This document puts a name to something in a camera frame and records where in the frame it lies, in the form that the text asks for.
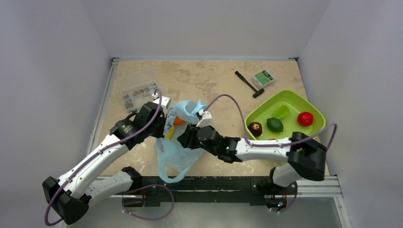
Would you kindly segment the yellow fake fruit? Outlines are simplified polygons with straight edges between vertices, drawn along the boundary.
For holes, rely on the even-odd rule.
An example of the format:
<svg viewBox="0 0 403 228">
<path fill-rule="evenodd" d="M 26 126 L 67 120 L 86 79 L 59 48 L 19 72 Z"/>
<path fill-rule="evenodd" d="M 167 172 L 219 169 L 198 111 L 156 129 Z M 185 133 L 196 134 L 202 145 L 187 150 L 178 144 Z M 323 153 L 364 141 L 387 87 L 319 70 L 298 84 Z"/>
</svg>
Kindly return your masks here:
<svg viewBox="0 0 403 228">
<path fill-rule="evenodd" d="M 174 131 L 175 131 L 175 125 L 172 125 L 167 134 L 165 135 L 165 138 L 170 140 L 174 134 Z"/>
</svg>

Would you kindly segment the orange fake fruit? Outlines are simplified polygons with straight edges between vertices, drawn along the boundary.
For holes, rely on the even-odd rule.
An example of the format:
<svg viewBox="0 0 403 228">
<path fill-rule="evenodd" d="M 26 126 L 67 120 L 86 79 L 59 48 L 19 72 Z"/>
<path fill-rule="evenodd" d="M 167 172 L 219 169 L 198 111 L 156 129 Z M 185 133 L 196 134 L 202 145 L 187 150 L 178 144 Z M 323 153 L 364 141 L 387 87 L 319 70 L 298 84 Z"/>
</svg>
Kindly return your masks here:
<svg viewBox="0 0 403 228">
<path fill-rule="evenodd" d="M 173 122 L 174 125 L 182 125 L 184 123 L 186 123 L 186 121 L 182 120 L 179 116 L 176 116 Z"/>
</svg>

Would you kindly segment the blue plastic bag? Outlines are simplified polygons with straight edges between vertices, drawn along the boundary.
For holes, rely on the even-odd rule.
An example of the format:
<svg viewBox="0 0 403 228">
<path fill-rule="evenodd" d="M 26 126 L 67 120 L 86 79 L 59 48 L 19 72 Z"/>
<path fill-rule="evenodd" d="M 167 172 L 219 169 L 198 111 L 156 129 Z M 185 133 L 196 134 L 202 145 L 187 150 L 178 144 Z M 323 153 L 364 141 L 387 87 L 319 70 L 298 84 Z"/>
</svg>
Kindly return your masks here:
<svg viewBox="0 0 403 228">
<path fill-rule="evenodd" d="M 207 105 L 202 101 L 182 100 L 172 105 L 167 110 L 166 123 L 164 128 L 164 137 L 157 138 L 154 144 L 154 150 L 157 154 L 157 167 L 159 177 L 166 183 L 180 182 L 186 172 L 193 164 L 204 154 L 203 149 L 183 148 L 177 141 L 186 129 L 187 124 L 197 124 L 199 119 L 197 112 Z M 175 125 L 175 131 L 170 140 L 165 138 L 174 122 L 176 116 L 179 116 L 186 123 Z"/>
</svg>

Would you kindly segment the dark red fake fruit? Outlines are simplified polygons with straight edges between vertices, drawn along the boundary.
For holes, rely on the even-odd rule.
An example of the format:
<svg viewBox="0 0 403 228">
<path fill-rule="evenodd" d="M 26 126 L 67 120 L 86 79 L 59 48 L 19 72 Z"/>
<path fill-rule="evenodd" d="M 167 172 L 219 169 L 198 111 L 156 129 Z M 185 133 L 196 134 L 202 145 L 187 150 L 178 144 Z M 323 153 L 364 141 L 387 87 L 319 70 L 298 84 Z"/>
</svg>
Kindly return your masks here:
<svg viewBox="0 0 403 228">
<path fill-rule="evenodd" d="M 254 137 L 259 137 L 262 135 L 262 125 L 259 122 L 251 122 L 248 125 L 248 130 Z"/>
</svg>

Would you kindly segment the light green fake fruit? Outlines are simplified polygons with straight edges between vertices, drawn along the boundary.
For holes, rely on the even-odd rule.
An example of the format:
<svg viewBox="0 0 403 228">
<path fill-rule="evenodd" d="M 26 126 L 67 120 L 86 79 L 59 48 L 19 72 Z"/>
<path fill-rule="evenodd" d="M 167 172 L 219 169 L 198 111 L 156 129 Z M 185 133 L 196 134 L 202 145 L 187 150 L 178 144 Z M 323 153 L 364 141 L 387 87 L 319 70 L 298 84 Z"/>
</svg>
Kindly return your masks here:
<svg viewBox="0 0 403 228">
<path fill-rule="evenodd" d="M 282 105 L 274 111 L 273 118 L 283 119 L 283 118 L 287 117 L 288 114 L 289 114 L 288 106 Z"/>
</svg>

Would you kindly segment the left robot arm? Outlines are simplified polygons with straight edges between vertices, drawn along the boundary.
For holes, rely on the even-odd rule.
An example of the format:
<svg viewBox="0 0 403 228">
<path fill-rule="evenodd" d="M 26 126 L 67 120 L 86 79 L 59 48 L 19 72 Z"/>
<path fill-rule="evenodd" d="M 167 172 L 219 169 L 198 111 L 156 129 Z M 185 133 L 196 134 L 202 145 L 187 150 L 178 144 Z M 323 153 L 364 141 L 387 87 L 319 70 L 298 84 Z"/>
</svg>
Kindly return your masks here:
<svg viewBox="0 0 403 228">
<path fill-rule="evenodd" d="M 163 136 L 166 98 L 158 98 L 144 104 L 140 111 L 118 121 L 104 140 L 74 168 L 58 178 L 48 177 L 42 183 L 48 203 L 44 221 L 47 226 L 50 210 L 59 221 L 71 225 L 79 221 L 87 211 L 100 201 L 117 193 L 144 194 L 142 175 L 133 167 L 122 168 L 112 177 L 97 180 L 98 176 L 116 159 L 141 144 L 147 137 Z"/>
</svg>

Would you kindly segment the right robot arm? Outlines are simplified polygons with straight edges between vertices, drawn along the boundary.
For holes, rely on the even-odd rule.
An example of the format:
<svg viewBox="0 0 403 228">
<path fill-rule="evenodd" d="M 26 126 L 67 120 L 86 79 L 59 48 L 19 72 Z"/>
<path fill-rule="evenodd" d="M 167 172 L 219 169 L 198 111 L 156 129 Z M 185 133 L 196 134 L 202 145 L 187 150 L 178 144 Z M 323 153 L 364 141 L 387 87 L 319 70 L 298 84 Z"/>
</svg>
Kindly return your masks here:
<svg viewBox="0 0 403 228">
<path fill-rule="evenodd" d="M 326 146 L 301 132 L 279 140 L 249 141 L 221 136 L 212 126 L 200 128 L 189 124 L 177 140 L 183 148 L 203 149 L 226 163 L 284 162 L 270 172 L 267 188 L 272 193 L 279 193 L 299 179 L 323 181 L 325 178 Z"/>
</svg>

